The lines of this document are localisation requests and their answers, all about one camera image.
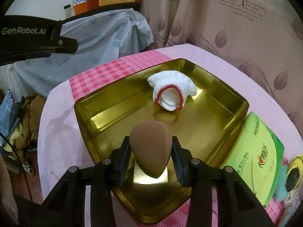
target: clothes pile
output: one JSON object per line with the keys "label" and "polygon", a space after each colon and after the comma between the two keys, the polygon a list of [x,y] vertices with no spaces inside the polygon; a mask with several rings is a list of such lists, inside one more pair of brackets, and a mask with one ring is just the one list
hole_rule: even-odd
{"label": "clothes pile", "polygon": [[[45,99],[39,95],[22,97],[14,101],[8,91],[0,104],[0,132],[13,145],[25,171],[33,175],[34,168],[25,158],[26,151],[37,148],[38,129]],[[16,154],[7,142],[0,137],[2,156],[17,159]]]}

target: brown cloth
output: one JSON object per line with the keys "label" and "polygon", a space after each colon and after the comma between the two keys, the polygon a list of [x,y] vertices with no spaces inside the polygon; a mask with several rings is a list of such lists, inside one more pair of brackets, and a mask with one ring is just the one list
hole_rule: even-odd
{"label": "brown cloth", "polygon": [[21,162],[24,162],[23,149],[31,142],[38,140],[38,129],[45,99],[42,96],[28,96],[20,109],[20,122],[22,123],[22,135],[16,138],[15,147]]}

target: gold metal tin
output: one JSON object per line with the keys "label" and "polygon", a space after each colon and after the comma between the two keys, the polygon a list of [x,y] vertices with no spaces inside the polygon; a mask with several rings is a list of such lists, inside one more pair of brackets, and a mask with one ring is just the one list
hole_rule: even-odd
{"label": "gold metal tin", "polygon": [[[147,78],[177,70],[197,87],[182,110],[169,112],[152,101]],[[86,147],[95,163],[119,148],[131,129],[145,120],[163,121],[182,147],[210,166],[219,166],[244,122],[248,102],[226,83],[185,59],[171,60],[106,85],[75,103],[75,113]],[[177,182],[172,160],[154,179],[142,172],[132,154],[125,182],[113,192],[140,222],[156,223],[181,206],[191,194]]]}

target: blue plaid cloth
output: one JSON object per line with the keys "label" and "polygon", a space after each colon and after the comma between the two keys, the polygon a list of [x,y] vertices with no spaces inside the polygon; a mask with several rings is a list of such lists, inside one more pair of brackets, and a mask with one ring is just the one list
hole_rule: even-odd
{"label": "blue plaid cloth", "polygon": [[[0,132],[7,139],[9,139],[19,122],[18,111],[22,105],[22,99],[18,102],[13,101],[12,93],[10,91],[6,93],[4,100],[0,105]],[[5,140],[0,137],[0,145],[3,147],[5,143]]]}

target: light blue plastic cover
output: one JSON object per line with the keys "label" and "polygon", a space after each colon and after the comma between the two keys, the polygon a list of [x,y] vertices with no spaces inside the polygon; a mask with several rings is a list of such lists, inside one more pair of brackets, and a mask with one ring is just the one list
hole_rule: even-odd
{"label": "light blue plastic cover", "polygon": [[[52,54],[49,58],[16,62],[7,71],[10,81],[22,84],[27,93],[47,97],[54,87],[71,77],[136,54],[154,42],[147,21],[133,9],[113,10],[68,22],[62,26],[61,35],[78,41],[75,54]],[[24,91],[13,91],[14,98],[19,98],[20,92]]]}

